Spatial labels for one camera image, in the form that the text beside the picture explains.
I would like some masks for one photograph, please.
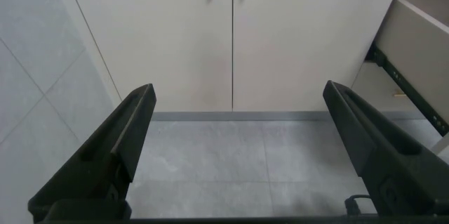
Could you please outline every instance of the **gray floor tile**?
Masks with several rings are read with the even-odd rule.
[[[62,0],[0,0],[0,37],[43,92],[83,51]]]
[[[357,179],[331,121],[273,121],[263,129],[270,181]]]
[[[76,59],[46,96],[81,142],[114,109],[87,52]]]
[[[344,200],[352,195],[367,195],[361,180],[348,183],[271,183],[275,216],[342,216]],[[362,213],[376,213],[369,199],[358,199]]]
[[[430,148],[441,139],[438,131],[426,119],[398,120],[394,123],[425,147]]]
[[[0,145],[0,216],[32,223],[28,200],[80,146],[44,98]]]
[[[41,97],[39,88],[0,41],[0,143]]]
[[[136,180],[268,181],[255,122],[150,123]]]
[[[133,183],[127,198],[132,218],[271,216],[268,183]]]

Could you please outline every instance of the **kitchen cabinet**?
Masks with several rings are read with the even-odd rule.
[[[351,86],[391,0],[77,0],[123,98],[157,112],[320,111]]]
[[[232,0],[77,0],[122,98],[156,111],[232,110]]]
[[[354,83],[391,0],[234,0],[234,111],[327,110]]]

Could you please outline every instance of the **black metal rail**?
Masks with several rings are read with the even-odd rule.
[[[399,88],[416,105],[418,110],[426,117],[434,128],[444,136],[449,132],[448,123],[435,111],[435,109],[413,88],[406,78],[388,61],[388,57],[373,43],[366,60],[374,60],[379,67],[383,67],[388,75],[396,82]]]

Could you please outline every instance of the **drawer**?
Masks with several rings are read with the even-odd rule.
[[[418,111],[383,68],[374,62],[362,64],[352,90],[381,112]]]
[[[449,121],[448,1],[393,0],[375,39],[387,60],[435,111],[425,116],[438,118],[432,120],[437,126],[439,119]]]

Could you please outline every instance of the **black cable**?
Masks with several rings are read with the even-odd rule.
[[[371,199],[369,195],[352,195],[344,201],[346,206],[346,213],[348,216],[358,216],[361,215],[360,208],[356,202],[356,199]]]

